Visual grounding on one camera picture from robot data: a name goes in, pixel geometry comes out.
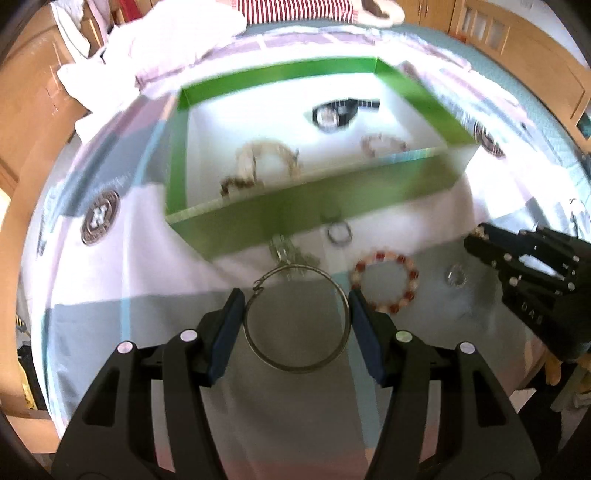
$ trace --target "key ring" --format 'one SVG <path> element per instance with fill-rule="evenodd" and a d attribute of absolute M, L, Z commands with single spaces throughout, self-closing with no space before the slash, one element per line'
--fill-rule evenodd
<path fill-rule="evenodd" d="M 263 290 L 265 290 L 265 287 L 262 286 L 263 283 L 267 279 L 272 277 L 273 275 L 275 275 L 279 272 L 282 272 L 284 270 L 289 270 L 291 268 L 302 268 L 304 270 L 310 270 L 312 272 L 318 273 L 318 275 L 321 275 L 322 277 L 327 279 L 332 284 L 332 286 L 336 289 L 336 291 L 339 293 L 341 301 L 343 302 L 343 308 L 345 310 L 345 328 L 343 330 L 343 336 L 341 337 L 336 349 L 334 349 L 333 352 L 329 356 L 320 360 L 319 362 L 316 362 L 316 363 L 313 363 L 310 365 L 304 365 L 303 367 L 293 367 L 291 365 L 284 365 L 279 362 L 275 362 L 274 360 L 272 360 L 271 358 L 266 356 L 264 353 L 262 353 L 259 350 L 259 348 L 256 346 L 255 342 L 252 340 L 252 336 L 251 336 L 250 330 L 248 328 L 248 312 L 249 312 L 252 304 L 254 303 L 254 301 L 263 292 Z M 351 333 L 351 315 L 350 315 L 350 309 L 349 309 L 349 301 L 347 300 L 347 295 L 345 294 L 343 289 L 325 271 L 323 271 L 319 268 L 316 268 L 316 267 L 312 267 L 310 265 L 301 265 L 301 264 L 282 265 L 281 267 L 274 268 L 273 270 L 267 272 L 261 278 L 259 278 L 254 283 L 252 291 L 253 291 L 253 295 L 248 300 L 248 303 L 246 304 L 246 307 L 244 310 L 244 318 L 242 319 L 242 327 L 244 328 L 244 335 L 246 336 L 246 341 L 248 342 L 248 345 L 250 346 L 252 351 L 255 353 L 255 355 L 258 358 L 263 360 L 270 367 L 273 367 L 277 370 L 281 370 L 282 372 L 288 372 L 291 374 L 309 374 L 309 373 L 315 372 L 317 370 L 320 370 L 321 368 L 326 367 L 326 365 L 328 365 L 333 360 L 335 360 L 343 352 L 343 350 L 345 350 L 345 347 L 347 345 L 347 341 L 349 340 L 349 334 Z"/>

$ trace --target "white cloth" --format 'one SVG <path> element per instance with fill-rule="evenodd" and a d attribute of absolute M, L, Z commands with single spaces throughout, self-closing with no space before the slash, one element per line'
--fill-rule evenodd
<path fill-rule="evenodd" d="M 91 111 L 74 126 L 82 144 L 89 142 L 139 95 L 131 66 L 105 64 L 100 52 L 84 62 L 64 65 L 57 76 L 68 94 Z"/>
<path fill-rule="evenodd" d="M 165 0 L 144 18 L 114 27 L 104 50 L 57 75 L 70 96 L 92 112 L 76 122 L 82 143 L 124 110 L 155 77 L 198 62 L 246 28 L 244 16 L 215 0 Z"/>
<path fill-rule="evenodd" d="M 80 28 L 80 22 L 84 16 L 84 0 L 54 0 L 52 7 L 60 7 L 64 10 L 74 22 L 77 28 Z"/>
<path fill-rule="evenodd" d="M 215 0 L 164 0 L 140 20 L 114 29 L 105 63 L 130 61 L 140 83 L 201 60 L 246 29 L 246 18 Z"/>
<path fill-rule="evenodd" d="M 86 60 L 90 53 L 90 43 L 78 31 L 80 20 L 77 20 L 77 16 L 73 17 L 70 11 L 64 9 L 62 3 L 64 2 L 51 3 L 51 11 L 57 28 L 74 61 Z"/>

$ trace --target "wooden cabinet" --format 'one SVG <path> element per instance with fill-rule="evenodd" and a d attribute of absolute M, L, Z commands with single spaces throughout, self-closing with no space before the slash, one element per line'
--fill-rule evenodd
<path fill-rule="evenodd" d="M 406 23 L 449 32 L 456 0 L 397 0 L 397 3 L 404 10 Z"/>
<path fill-rule="evenodd" d="M 426 1 L 427 0 L 397 0 L 396 3 L 404 10 L 404 22 L 418 25 L 421 21 L 423 2 Z"/>

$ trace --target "green cardboard box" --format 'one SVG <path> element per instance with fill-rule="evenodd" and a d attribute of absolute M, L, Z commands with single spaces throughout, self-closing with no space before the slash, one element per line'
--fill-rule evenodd
<path fill-rule="evenodd" d="M 230 198 L 187 204 L 187 124 L 192 106 L 264 84 L 338 73 L 373 73 L 422 115 L 447 147 L 403 152 L 363 166 L 334 168 L 282 185 L 243 190 Z M 293 235 L 451 188 L 478 149 L 473 137 L 422 85 L 371 57 L 297 61 L 209 79 L 180 92 L 171 121 L 166 220 L 208 259 L 266 243 L 277 234 Z"/>

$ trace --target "striped fabric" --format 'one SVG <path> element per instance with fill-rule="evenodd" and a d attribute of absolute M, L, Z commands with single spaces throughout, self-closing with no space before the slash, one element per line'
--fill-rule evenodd
<path fill-rule="evenodd" d="M 233 0 L 232 7 L 249 25 L 327 18 L 355 23 L 357 12 L 349 0 Z"/>

